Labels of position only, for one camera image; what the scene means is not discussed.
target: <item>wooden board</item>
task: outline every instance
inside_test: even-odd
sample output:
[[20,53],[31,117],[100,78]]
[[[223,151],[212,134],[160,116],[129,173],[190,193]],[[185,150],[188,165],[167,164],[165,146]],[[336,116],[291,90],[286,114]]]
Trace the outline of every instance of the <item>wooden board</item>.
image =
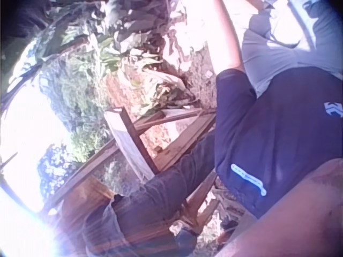
[[158,169],[139,138],[125,108],[105,112],[105,119],[119,149],[141,181],[152,179]]
[[173,115],[170,117],[166,117],[166,118],[162,118],[162,119],[158,119],[158,120],[154,120],[151,122],[146,122],[144,124],[141,124],[139,126],[136,126],[137,131],[141,130],[141,129],[146,129],[152,126],[156,126],[156,125],[161,125],[167,122],[175,122],[177,120],[180,119],[187,119],[187,118],[191,118],[191,117],[197,117],[200,114],[199,111],[192,111],[192,112],[188,112],[185,114],[179,114],[179,115]]
[[196,217],[198,211],[205,201],[209,191],[211,190],[215,179],[217,178],[217,173],[212,171],[207,178],[198,186],[198,188],[188,197],[188,213],[191,216]]
[[155,165],[161,172],[173,166],[215,122],[215,114],[199,116],[180,136],[166,147],[155,159]]
[[[158,111],[150,116],[142,117],[135,121],[136,125],[141,125],[145,122],[150,122],[155,119],[164,118],[165,114],[162,111]],[[147,129],[141,130],[140,133],[144,133]],[[84,165],[82,165],[72,177],[70,177],[66,183],[52,195],[44,204],[41,210],[42,215],[48,214],[48,212],[54,208],[62,199],[64,199],[70,192],[84,182],[89,176],[94,174],[97,169],[102,166],[109,158],[113,158],[116,153],[120,152],[119,148],[115,144],[115,140],[110,140],[105,144],[97,153],[95,153]]]

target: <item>t-shirt logo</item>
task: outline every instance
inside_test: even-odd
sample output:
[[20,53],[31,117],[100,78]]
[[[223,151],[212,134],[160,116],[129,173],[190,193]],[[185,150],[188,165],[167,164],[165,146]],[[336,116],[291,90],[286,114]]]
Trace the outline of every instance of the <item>t-shirt logo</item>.
[[241,176],[243,179],[253,183],[255,186],[257,186],[260,191],[261,195],[265,196],[267,194],[267,190],[263,187],[263,182],[259,180],[258,178],[255,178],[253,175],[248,174],[246,171],[244,171],[242,168],[238,167],[236,164],[231,164],[231,169]]
[[328,114],[338,114],[343,118],[343,107],[341,103],[332,103],[332,102],[327,102],[324,103],[325,110]]

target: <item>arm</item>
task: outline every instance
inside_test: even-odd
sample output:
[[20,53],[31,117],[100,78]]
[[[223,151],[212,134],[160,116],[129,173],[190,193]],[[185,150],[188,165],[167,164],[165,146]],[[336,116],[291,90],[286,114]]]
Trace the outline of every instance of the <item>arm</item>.
[[244,72],[241,50],[223,0],[205,0],[205,30],[214,72],[227,69]]
[[343,161],[309,174],[217,257],[340,256]]

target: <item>dirt ground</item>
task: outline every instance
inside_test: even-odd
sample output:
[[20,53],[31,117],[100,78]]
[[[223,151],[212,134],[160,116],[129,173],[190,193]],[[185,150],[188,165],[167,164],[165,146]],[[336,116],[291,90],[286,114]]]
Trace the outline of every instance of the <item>dirt ground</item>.
[[[175,4],[171,7],[171,23],[168,32],[164,36],[166,46],[163,50],[163,58],[172,68],[170,73],[183,78],[187,89],[199,100],[202,108],[215,108],[217,106],[215,75],[206,41],[203,38],[202,29],[204,22],[196,11],[197,7],[194,7],[198,4],[198,1],[176,0],[174,2]],[[135,76],[135,81],[144,80],[139,74]],[[106,84],[111,104],[117,107],[125,107],[130,118],[136,120],[139,115],[134,112],[134,109],[142,104],[141,95],[145,92],[142,89],[132,89],[130,86],[121,84],[116,76],[109,76]],[[178,132],[180,133],[185,127],[177,126]],[[173,139],[170,135],[168,124],[155,126],[145,132],[140,138],[152,157],[156,154],[154,151],[156,146],[164,149]],[[130,168],[125,159],[121,158],[120,164],[117,165],[116,169],[121,169],[125,173]],[[113,178],[113,175],[107,175],[108,181],[113,180]],[[197,248],[192,255],[194,257],[214,256],[217,252],[217,242],[215,240],[223,232],[220,227],[221,219],[228,216],[230,220],[238,221],[244,212],[243,207],[240,207],[238,204],[234,206],[230,204],[234,202],[234,199],[219,179],[216,183],[216,188],[209,194],[200,210],[206,207],[211,198],[220,199],[222,203],[218,210],[215,211],[212,220],[204,228],[203,233],[199,236]],[[176,234],[181,226],[181,223],[176,223],[171,227],[171,231]]]

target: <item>vegetation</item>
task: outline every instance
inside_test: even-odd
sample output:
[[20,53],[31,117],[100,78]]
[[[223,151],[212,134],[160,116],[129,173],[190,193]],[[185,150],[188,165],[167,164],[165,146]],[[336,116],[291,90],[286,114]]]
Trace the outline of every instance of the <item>vegetation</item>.
[[66,145],[51,145],[38,163],[40,191],[44,201],[60,188],[82,163],[75,161]]
[[103,117],[109,107],[106,74],[117,71],[132,48],[156,53],[152,41],[168,21],[166,2],[160,0],[109,2],[104,12],[99,2],[62,2],[29,41],[1,103],[3,111],[23,86],[39,86],[70,132],[69,151],[50,146],[39,162],[45,199],[111,137]]

